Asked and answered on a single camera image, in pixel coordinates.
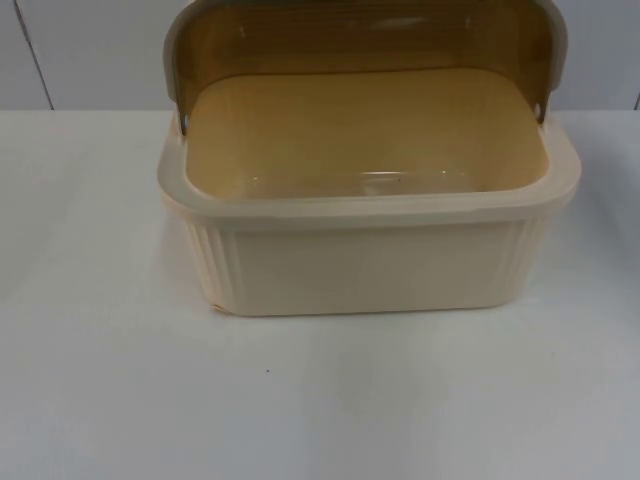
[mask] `tinted plastic lid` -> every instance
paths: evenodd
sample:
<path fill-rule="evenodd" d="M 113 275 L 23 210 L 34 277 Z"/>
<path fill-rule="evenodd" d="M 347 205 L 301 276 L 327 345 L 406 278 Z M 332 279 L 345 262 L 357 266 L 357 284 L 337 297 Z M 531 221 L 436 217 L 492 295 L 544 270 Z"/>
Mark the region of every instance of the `tinted plastic lid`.
<path fill-rule="evenodd" d="M 508 77 L 542 122 L 566 49 L 550 0 L 198 0 L 167 35 L 165 68 L 183 133 L 224 78 L 453 67 Z"/>

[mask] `cream plastic container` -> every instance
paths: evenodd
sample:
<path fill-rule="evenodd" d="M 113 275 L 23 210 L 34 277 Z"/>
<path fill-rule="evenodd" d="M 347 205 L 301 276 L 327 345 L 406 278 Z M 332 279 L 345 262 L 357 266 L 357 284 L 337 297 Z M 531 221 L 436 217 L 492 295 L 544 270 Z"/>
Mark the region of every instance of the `cream plastic container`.
<path fill-rule="evenodd" d="M 361 18 L 363 3 L 354 1 L 346 15 Z M 330 48 L 322 51 L 323 68 L 315 69 L 307 52 L 284 51 L 299 32 L 289 32 L 286 41 L 255 33 L 255 25 L 264 23 L 256 18 L 316 19 L 320 9 L 330 20 L 320 21 L 313 38 L 325 31 L 334 38 L 336 24 L 350 25 L 344 4 L 338 13 L 318 4 L 293 14 L 235 11 L 231 18 L 244 34 L 227 51 L 237 57 L 219 55 L 224 61 L 204 61 L 200 69 L 194 68 L 197 55 L 185 62 L 188 68 L 180 65 L 180 32 L 197 45 L 193 32 L 204 30 L 193 19 L 212 15 L 218 21 L 228 9 L 216 10 L 205 0 L 188 7 L 167 41 L 169 89 L 178 113 L 158 178 L 167 205 L 187 225 L 209 302 L 238 315 L 274 316 L 478 308 L 515 298 L 549 219 L 571 199 L 580 177 L 573 147 L 546 115 L 563 55 L 562 24 L 549 6 L 530 3 L 529 10 L 520 0 L 513 6 L 526 13 L 518 21 L 533 15 L 549 25 L 532 33 L 531 43 L 542 45 L 542 38 L 553 47 L 532 57 L 531 78 L 546 72 L 539 76 L 543 88 L 522 76 L 526 62 L 510 63 L 509 55 L 522 48 L 491 57 L 491 68 L 477 58 L 451 64 L 459 50 L 446 45 L 461 43 L 447 39 L 437 48 L 436 63 L 444 64 L 434 68 L 433 48 L 424 56 L 414 48 L 416 39 L 431 45 L 431 33 L 413 32 L 418 14 L 441 7 L 433 1 L 410 5 L 419 5 L 419 12 L 403 11 L 409 8 L 404 4 L 389 7 L 391 13 L 380 12 L 379 4 L 373 13 L 367 10 L 365 32 L 371 25 L 388 27 L 384 35 L 399 32 L 385 40 L 397 40 L 398 48 L 392 55 L 370 52 L 370 63 L 357 73 L 341 64 L 344 52 L 334 58 Z M 443 17 L 447 32 L 462 13 Z M 477 18 L 497 18 L 502 25 L 512 18 L 502 13 L 481 11 Z M 331 23 L 335 18 L 340 21 Z M 463 18 L 476 17 L 466 12 Z M 237 30 L 220 21 L 216 32 L 225 25 Z M 417 37 L 406 37 L 407 25 Z M 508 26 L 502 31 L 512 32 Z M 484 27 L 496 31 L 492 23 Z M 467 46 L 483 38 L 484 27 Z M 250 51 L 242 35 L 270 46 Z M 364 44 L 357 43 L 361 35 L 350 37 L 351 30 L 344 35 L 358 45 L 347 52 L 352 65 Z M 374 44 L 377 39 L 365 38 Z M 316 60 L 325 43 L 313 47 Z M 277 51 L 281 45 L 284 53 Z M 480 42 L 483 61 L 486 48 Z M 409 63 L 399 65 L 398 58 Z M 495 68 L 496 58 L 519 69 L 509 74 L 507 67 Z M 408 68 L 414 63 L 420 68 Z"/>

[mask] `white surface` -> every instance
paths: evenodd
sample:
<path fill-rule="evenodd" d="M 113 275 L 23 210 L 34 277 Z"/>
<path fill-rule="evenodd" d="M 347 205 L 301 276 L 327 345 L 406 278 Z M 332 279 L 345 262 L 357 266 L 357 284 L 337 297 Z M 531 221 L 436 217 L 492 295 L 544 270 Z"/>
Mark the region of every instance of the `white surface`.
<path fill-rule="evenodd" d="M 58 109 L 164 109 L 164 35 L 186 0 L 19 0 Z M 555 108 L 633 109 L 637 0 L 557 0 L 569 27 Z"/>
<path fill-rule="evenodd" d="M 247 320 L 161 205 L 168 114 L 1 114 L 0 477 L 638 478 L 640 114 L 561 118 L 585 178 L 516 303 Z"/>
<path fill-rule="evenodd" d="M 0 109 L 48 109 L 11 0 L 0 1 Z"/>

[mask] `container lid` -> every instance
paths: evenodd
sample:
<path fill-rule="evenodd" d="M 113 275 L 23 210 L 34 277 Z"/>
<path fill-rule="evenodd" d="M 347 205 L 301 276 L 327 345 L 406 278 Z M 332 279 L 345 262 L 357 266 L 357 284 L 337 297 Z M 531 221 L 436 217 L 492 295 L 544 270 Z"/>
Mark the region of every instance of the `container lid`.
<path fill-rule="evenodd" d="M 544 120 L 567 49 L 551 0 L 197 0 L 165 41 L 182 132 L 202 90 L 240 75 L 479 68 Z"/>

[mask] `plastic bread box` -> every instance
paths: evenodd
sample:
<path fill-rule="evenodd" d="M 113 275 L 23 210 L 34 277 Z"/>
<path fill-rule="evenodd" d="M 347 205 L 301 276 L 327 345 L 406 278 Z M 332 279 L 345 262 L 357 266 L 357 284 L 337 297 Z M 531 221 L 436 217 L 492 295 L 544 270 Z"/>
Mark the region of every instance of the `plastic bread box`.
<path fill-rule="evenodd" d="M 244 316 L 490 307 L 580 161 L 542 0 L 199 0 L 166 40 L 159 165 L 204 293 Z"/>

